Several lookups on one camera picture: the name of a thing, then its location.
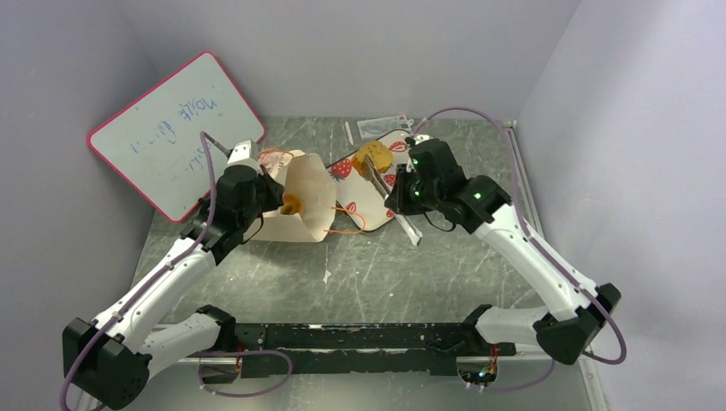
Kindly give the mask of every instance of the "red strawberry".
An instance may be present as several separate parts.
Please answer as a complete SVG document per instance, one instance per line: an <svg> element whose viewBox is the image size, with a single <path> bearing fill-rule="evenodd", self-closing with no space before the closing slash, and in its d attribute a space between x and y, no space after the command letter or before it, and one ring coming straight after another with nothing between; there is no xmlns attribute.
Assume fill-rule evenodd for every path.
<svg viewBox="0 0 726 411"><path fill-rule="evenodd" d="M406 143L403 141L397 141L388 147L392 152L405 152L406 151Z"/></svg>
<svg viewBox="0 0 726 411"><path fill-rule="evenodd" d="M341 161L333 164L332 167L330 167L330 173L336 180L341 180L347 176L350 176L350 171L352 169L353 166L350 164L350 160L344 158Z"/></svg>
<svg viewBox="0 0 726 411"><path fill-rule="evenodd" d="M393 187L394 184L396 184L396 175L395 174L386 174L384 176L384 181L386 182L386 184Z"/></svg>

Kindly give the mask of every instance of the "strawberry print mat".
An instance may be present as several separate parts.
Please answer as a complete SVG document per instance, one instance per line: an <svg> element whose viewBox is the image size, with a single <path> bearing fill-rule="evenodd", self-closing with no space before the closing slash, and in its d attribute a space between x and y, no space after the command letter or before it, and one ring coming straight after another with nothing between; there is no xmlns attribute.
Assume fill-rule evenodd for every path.
<svg viewBox="0 0 726 411"><path fill-rule="evenodd" d="M384 174L384 181L393 187L396 182L396 165L408 163L408 146L403 141L408 133L392 131L378 139L393 152L393 164ZM384 199L370 182L358 175L350 165L354 153L339 160L328 168L330 175L337 180L336 199L341 208L359 213L366 219L365 231L374 231L393 219L393 213L385 208ZM358 216L348 214L359 228L363 225Z"/></svg>

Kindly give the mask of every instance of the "black cable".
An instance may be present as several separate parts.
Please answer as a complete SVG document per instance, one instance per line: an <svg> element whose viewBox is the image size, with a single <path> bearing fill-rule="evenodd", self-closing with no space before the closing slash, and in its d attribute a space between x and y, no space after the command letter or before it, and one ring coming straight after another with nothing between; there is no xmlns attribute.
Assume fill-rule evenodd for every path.
<svg viewBox="0 0 726 411"><path fill-rule="evenodd" d="M450 228L450 229L442 229L441 227L439 227L439 226L437 226L436 224L434 224L434 223L432 223L432 222L431 222L431 219L429 218L429 215L428 215L428 214L424 213L424 217L426 218L426 221L428 221L428 222L429 222L429 224L430 224L430 225L431 225L431 226L432 226L432 227L433 227L434 229L440 229L440 230L442 230L442 231L443 231L444 233L450 233L451 231L454 231L454 230L456 229L456 223L452 223L452 224L451 224L451 228Z"/></svg>
<svg viewBox="0 0 726 411"><path fill-rule="evenodd" d="M246 239L245 241L243 241L243 242L242 242L242 243L240 243L240 244L241 244L241 245L245 245L245 244L247 244L247 243L248 243L248 242L249 242L250 240L252 240L252 239L253 239L253 238L254 238L254 237L255 237L255 236L257 235L257 233L259 233L259 231L260 231L260 230L261 230L261 229L262 229L262 228L263 228L264 226L265 226L265 217L264 217L264 216L263 216L262 214L260 214L260 215L259 215L259 228L257 229L257 231L255 231L255 232L254 232L254 234L250 235L250 238Z"/></svg>

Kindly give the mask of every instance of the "whiteboard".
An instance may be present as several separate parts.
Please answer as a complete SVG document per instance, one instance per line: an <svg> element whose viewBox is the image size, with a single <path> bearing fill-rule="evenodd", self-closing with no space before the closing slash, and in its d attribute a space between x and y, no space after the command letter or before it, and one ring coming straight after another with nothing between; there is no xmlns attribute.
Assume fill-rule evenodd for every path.
<svg viewBox="0 0 726 411"><path fill-rule="evenodd" d="M169 220L209 191L199 132L228 148L265 128L217 58L205 51L88 134L87 144ZM227 158L211 146L215 177Z"/></svg>

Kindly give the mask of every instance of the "white wall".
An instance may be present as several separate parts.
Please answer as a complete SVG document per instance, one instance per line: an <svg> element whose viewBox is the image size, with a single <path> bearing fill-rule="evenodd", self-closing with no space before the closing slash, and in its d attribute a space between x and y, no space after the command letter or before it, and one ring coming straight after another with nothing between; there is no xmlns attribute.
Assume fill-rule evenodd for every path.
<svg viewBox="0 0 726 411"><path fill-rule="evenodd" d="M158 79L110 1L0 2L0 408L58 409L61 332L128 289L151 207L86 133Z"/></svg>
<svg viewBox="0 0 726 411"><path fill-rule="evenodd" d="M724 408L724 113L726 3L583 0L519 119L550 241L623 293L614 410Z"/></svg>
<svg viewBox="0 0 726 411"><path fill-rule="evenodd" d="M513 119L579 0L119 0L159 73L217 53L260 114Z"/></svg>

